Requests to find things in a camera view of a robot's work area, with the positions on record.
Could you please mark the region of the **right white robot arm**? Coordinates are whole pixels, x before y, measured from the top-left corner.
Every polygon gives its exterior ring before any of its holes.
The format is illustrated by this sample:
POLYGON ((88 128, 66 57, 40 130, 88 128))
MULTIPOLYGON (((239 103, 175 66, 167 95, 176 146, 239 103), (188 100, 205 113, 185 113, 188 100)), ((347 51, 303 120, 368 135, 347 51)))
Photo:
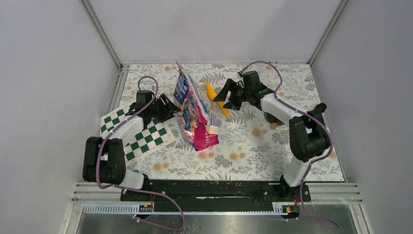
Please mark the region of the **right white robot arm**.
POLYGON ((280 178, 279 193, 281 198, 291 201, 299 194, 297 186, 307 175, 311 162, 331 146, 331 137, 323 120, 327 106, 320 103, 312 111, 301 111, 277 98, 275 91, 261 83, 256 71, 244 72, 240 76, 242 80, 238 82, 228 79, 213 101, 223 101, 225 109, 237 111, 243 102, 247 102, 288 127, 293 158, 280 178))

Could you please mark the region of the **yellow plastic scoop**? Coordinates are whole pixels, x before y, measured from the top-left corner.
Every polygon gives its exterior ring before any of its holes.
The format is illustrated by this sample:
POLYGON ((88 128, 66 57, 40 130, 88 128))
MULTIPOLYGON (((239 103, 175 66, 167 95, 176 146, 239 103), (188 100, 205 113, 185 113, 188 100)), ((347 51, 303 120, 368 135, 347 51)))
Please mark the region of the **yellow plastic scoop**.
MULTIPOLYGON (((212 87, 211 84, 208 83, 208 82, 206 82, 206 95, 207 95, 208 99, 209 99, 211 102, 214 102, 214 98, 217 96, 217 94, 215 93, 213 87, 212 87)), ((222 110, 223 114, 224 114, 226 117, 229 117, 229 116, 230 116, 230 113, 229 113, 229 111, 228 111, 226 108, 224 108, 224 103, 223 103, 222 101, 215 101, 215 102, 218 104, 218 106, 219 106, 220 109, 222 110)))

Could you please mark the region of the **pink blue pet food bag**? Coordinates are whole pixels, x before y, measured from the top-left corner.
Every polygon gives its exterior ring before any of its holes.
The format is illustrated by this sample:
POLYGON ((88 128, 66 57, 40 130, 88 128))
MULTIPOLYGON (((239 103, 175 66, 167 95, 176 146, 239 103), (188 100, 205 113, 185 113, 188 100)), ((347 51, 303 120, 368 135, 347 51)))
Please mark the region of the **pink blue pet food bag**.
POLYGON ((211 101, 183 66, 178 63, 176 66, 179 75, 173 97, 181 110, 178 120, 183 134, 196 151, 217 145, 219 127, 211 101))

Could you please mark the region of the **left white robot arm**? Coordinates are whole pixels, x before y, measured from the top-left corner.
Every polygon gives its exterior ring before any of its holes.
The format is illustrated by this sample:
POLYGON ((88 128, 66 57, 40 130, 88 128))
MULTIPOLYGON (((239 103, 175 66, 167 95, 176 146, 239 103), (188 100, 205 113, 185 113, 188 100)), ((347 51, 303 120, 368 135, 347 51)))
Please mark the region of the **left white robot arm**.
POLYGON ((149 198, 151 188, 144 183, 145 175, 126 168, 124 148, 153 121, 162 123, 179 112, 179 107, 165 94, 155 95, 150 90, 138 91, 136 101, 128 109, 117 111, 120 117, 106 130, 105 137, 87 139, 82 170, 85 181, 131 188, 137 199, 149 198))

